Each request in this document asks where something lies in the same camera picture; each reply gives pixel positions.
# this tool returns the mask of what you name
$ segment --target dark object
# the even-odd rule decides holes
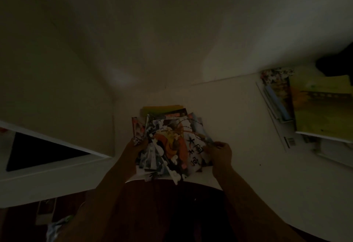
[[[318,59],[316,68],[328,77],[349,75],[353,86],[353,43],[339,54]]]
[[[20,170],[83,155],[89,155],[89,153],[16,133],[6,171]]]

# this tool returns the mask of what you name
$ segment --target floor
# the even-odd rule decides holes
[[[59,197],[53,221],[75,214],[90,194],[91,191]],[[46,225],[34,224],[37,207],[38,202],[8,208],[0,241],[45,241]],[[104,241],[187,241],[188,232],[196,241],[201,241],[201,237],[207,237],[207,241],[236,241],[228,222],[228,209],[231,207],[223,192],[208,186],[186,182],[175,186],[171,180],[128,182],[112,212]],[[217,238],[212,237],[214,232],[208,232],[212,229],[217,230]],[[325,241],[293,229],[307,241]]]

